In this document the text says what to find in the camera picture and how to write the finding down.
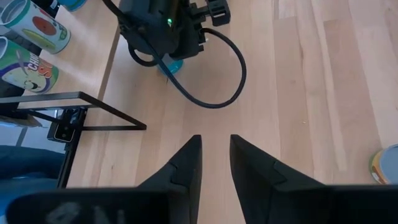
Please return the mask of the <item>green soup tin can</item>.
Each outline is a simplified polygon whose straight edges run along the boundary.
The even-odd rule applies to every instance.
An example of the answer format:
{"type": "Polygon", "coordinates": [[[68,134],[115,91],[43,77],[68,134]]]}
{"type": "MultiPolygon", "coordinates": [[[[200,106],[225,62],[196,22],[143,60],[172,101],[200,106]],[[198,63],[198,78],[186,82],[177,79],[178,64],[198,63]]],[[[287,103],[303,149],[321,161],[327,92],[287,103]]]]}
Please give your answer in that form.
{"type": "Polygon", "coordinates": [[[48,92],[58,80],[56,66],[0,37],[0,79],[33,93],[48,92]]]}

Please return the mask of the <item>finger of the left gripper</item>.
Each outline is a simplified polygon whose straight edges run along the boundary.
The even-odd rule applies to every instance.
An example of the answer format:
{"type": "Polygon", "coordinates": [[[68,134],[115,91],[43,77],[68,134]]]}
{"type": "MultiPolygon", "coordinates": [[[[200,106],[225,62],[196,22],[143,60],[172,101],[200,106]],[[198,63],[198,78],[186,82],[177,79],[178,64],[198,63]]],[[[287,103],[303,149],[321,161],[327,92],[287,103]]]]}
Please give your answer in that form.
{"type": "Polygon", "coordinates": [[[205,0],[205,2],[202,7],[198,7],[195,2],[191,3],[191,17],[195,22],[202,23],[210,17],[215,27],[230,23],[231,13],[226,0],[205,0]]]}

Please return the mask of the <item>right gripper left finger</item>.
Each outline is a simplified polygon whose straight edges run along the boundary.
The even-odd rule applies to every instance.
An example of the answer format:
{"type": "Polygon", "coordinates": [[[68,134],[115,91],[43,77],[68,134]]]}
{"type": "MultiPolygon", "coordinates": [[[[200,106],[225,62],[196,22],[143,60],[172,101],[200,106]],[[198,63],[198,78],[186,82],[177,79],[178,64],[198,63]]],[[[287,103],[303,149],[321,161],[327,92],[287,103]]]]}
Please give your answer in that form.
{"type": "Polygon", "coordinates": [[[156,173],[135,187],[74,188],[19,197],[7,224],[197,224],[202,141],[192,136],[156,173]]]}

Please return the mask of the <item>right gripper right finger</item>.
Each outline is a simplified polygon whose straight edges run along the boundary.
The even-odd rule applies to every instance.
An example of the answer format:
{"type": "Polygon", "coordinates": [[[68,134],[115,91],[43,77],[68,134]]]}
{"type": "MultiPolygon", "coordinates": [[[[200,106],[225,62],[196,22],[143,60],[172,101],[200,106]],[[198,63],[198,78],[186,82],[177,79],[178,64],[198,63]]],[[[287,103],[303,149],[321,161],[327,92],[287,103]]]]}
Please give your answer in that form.
{"type": "Polygon", "coordinates": [[[246,224],[398,224],[398,185],[326,185],[237,134],[229,157],[246,224]]]}

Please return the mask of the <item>teal short tin can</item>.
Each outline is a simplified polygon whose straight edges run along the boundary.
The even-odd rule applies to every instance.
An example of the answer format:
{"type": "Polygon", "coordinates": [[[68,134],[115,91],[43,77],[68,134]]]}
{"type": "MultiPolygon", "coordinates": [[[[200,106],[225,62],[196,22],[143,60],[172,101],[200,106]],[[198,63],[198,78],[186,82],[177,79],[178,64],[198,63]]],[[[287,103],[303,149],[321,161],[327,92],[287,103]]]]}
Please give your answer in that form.
{"type": "Polygon", "coordinates": [[[183,67],[183,60],[174,60],[169,54],[165,54],[162,61],[172,75],[175,75],[183,67]]]}

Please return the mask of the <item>black aluminium table frame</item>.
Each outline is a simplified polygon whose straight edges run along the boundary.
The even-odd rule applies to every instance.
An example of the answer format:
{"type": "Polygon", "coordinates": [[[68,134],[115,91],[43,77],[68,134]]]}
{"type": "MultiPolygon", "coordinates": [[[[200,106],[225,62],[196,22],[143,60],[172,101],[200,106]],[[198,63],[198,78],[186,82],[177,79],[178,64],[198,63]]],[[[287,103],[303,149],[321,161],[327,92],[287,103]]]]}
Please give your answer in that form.
{"type": "MultiPolygon", "coordinates": [[[[76,150],[77,150],[77,143],[80,140],[80,136],[81,133],[79,133],[72,142],[70,143],[60,143],[58,142],[58,144],[62,144],[64,146],[63,152],[59,152],[56,151],[54,149],[50,149],[50,148],[42,148],[42,147],[32,147],[32,146],[22,146],[22,147],[31,147],[31,148],[37,148],[37,149],[47,149],[50,151],[54,151],[54,152],[59,152],[65,155],[63,164],[62,164],[62,168],[60,170],[60,174],[58,177],[58,185],[57,187],[65,187],[66,183],[68,181],[71,169],[72,169],[72,162],[75,158],[76,155],[76,150]]],[[[39,136],[37,138],[38,142],[41,142],[43,140],[49,141],[47,139],[47,135],[45,137],[43,136],[39,136]]]]}

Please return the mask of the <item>person's leg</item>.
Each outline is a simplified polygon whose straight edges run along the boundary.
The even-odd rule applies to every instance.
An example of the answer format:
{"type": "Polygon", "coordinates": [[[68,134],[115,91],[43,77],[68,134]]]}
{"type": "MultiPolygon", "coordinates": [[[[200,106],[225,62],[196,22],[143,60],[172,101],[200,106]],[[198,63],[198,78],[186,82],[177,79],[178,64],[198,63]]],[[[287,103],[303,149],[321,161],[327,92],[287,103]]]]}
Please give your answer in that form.
{"type": "Polygon", "coordinates": [[[64,158],[47,149],[0,145],[0,223],[14,199],[57,187],[64,158]]]}

